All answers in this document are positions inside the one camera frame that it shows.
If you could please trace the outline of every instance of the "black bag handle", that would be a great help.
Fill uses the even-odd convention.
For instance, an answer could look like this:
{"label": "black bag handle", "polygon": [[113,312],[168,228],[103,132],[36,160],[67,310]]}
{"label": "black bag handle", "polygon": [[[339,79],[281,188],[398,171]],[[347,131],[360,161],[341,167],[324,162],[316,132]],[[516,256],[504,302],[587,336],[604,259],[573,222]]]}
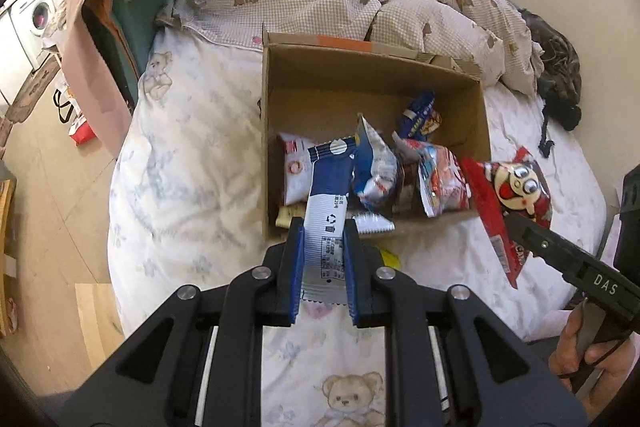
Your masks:
{"label": "black bag handle", "polygon": [[[61,96],[62,96],[62,92],[59,89],[56,89],[56,92],[53,94],[53,103],[58,108],[58,118],[60,118],[60,121],[62,123],[68,123],[69,120],[71,120],[71,114],[74,111],[74,107],[71,105],[71,102],[69,102],[68,100],[61,105],[60,104]],[[62,112],[60,110],[64,109],[67,105],[71,105],[71,107],[69,107],[69,112],[66,114],[66,116],[62,116]]]}

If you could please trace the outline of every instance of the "pink cloth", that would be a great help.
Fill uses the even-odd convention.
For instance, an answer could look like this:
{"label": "pink cloth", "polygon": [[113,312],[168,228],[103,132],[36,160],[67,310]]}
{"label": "pink cloth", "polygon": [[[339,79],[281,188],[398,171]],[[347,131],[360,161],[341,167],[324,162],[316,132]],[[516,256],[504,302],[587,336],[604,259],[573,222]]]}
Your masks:
{"label": "pink cloth", "polygon": [[62,70],[94,133],[117,157],[127,136],[131,115],[82,20],[84,0],[67,2],[66,40],[59,46]]}

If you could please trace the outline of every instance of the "blue snack package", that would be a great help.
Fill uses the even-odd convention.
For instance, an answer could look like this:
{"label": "blue snack package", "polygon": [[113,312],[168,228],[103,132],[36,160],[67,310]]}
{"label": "blue snack package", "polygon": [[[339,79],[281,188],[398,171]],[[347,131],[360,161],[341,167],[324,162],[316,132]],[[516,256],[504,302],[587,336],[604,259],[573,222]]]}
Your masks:
{"label": "blue snack package", "polygon": [[380,208],[393,193],[398,160],[376,130],[358,115],[353,189],[367,210]]}
{"label": "blue snack package", "polygon": [[302,298],[347,304],[342,257],[347,196],[356,139],[333,140],[308,149],[313,165],[305,213],[305,267]]}
{"label": "blue snack package", "polygon": [[417,98],[414,98],[400,117],[398,136],[424,141],[420,131],[431,118],[434,103],[435,93],[432,90],[423,91]]}

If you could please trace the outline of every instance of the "red snack bag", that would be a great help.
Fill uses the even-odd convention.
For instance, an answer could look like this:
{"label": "red snack bag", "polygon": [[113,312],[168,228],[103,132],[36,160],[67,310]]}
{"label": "red snack bag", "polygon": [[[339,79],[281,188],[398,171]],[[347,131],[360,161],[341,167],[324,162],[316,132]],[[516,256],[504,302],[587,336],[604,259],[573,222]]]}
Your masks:
{"label": "red snack bag", "polygon": [[524,147],[510,163],[463,158],[460,164],[484,229],[507,279],[517,289],[516,279],[530,252],[511,241],[502,216],[519,212],[546,229],[551,226],[551,198],[540,166]]}

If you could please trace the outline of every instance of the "white bed sheet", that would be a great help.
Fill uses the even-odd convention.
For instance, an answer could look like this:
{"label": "white bed sheet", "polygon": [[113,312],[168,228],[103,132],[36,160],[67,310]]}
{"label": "white bed sheet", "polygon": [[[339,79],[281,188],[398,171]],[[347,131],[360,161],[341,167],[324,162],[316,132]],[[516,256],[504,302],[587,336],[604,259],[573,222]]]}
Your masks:
{"label": "white bed sheet", "polygon": [[[171,28],[158,33],[154,50],[171,52],[163,55],[170,86],[155,100],[141,80],[110,192],[108,258],[126,335],[180,285],[226,284],[259,264],[266,248],[258,207],[261,54]],[[521,145],[538,156],[542,102],[498,84],[485,103],[493,158],[509,159]],[[549,134],[556,146],[538,159],[552,229],[594,251],[604,198],[573,136],[554,122]],[[543,317],[573,292],[540,259],[527,261],[520,289],[512,289],[478,218],[428,223],[423,233],[378,243],[422,285],[465,283],[524,339],[535,338]],[[345,307],[303,303],[293,328],[265,331],[264,425],[314,425],[328,410],[327,377],[371,372],[385,374],[382,332],[355,330]],[[384,410],[382,387],[367,408]]]}

